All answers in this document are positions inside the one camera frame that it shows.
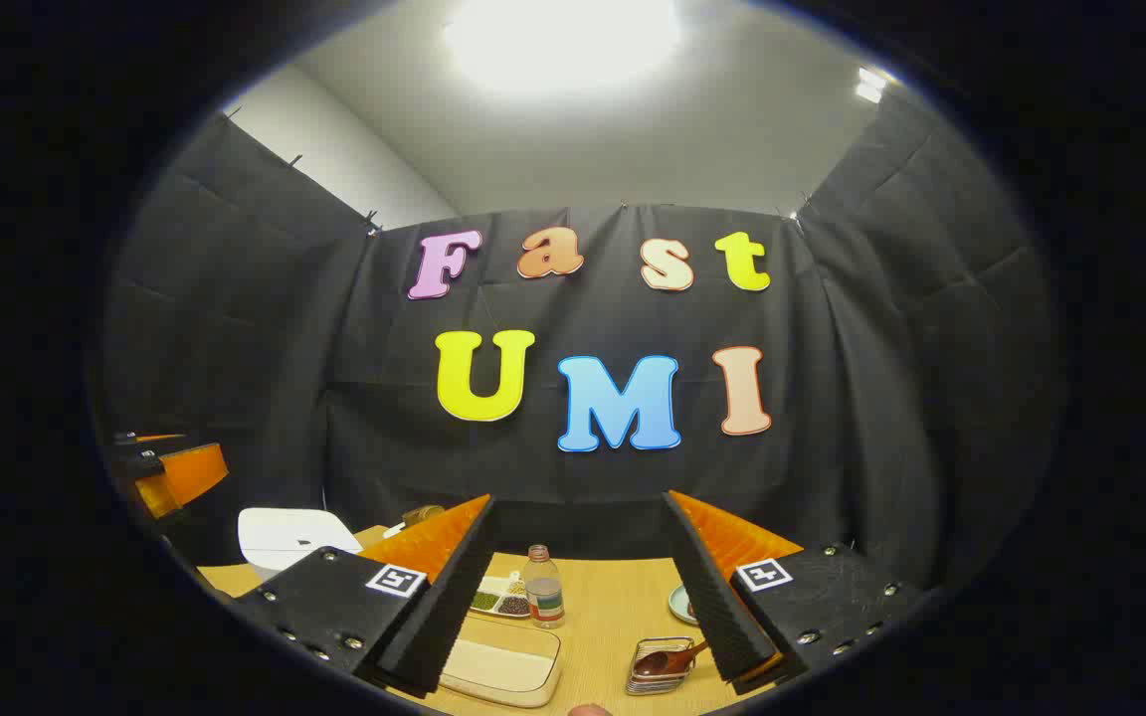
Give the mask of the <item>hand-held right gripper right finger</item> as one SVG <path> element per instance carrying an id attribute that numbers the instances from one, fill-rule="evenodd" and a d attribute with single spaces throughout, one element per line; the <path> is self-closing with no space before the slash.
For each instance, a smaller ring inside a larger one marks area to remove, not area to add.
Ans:
<path id="1" fill-rule="evenodd" d="M 664 493 L 664 527 L 719 678 L 744 694 L 834 669 L 903 625 L 923 590 L 838 543 L 802 546 Z"/>

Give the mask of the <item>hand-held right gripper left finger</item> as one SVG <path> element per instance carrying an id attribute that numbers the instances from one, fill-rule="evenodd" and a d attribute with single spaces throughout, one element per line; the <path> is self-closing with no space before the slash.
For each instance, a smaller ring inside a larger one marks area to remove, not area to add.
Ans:
<path id="1" fill-rule="evenodd" d="M 494 556 L 495 505 L 479 495 L 356 554 L 319 546 L 235 609 L 328 669 L 427 697 Z"/>

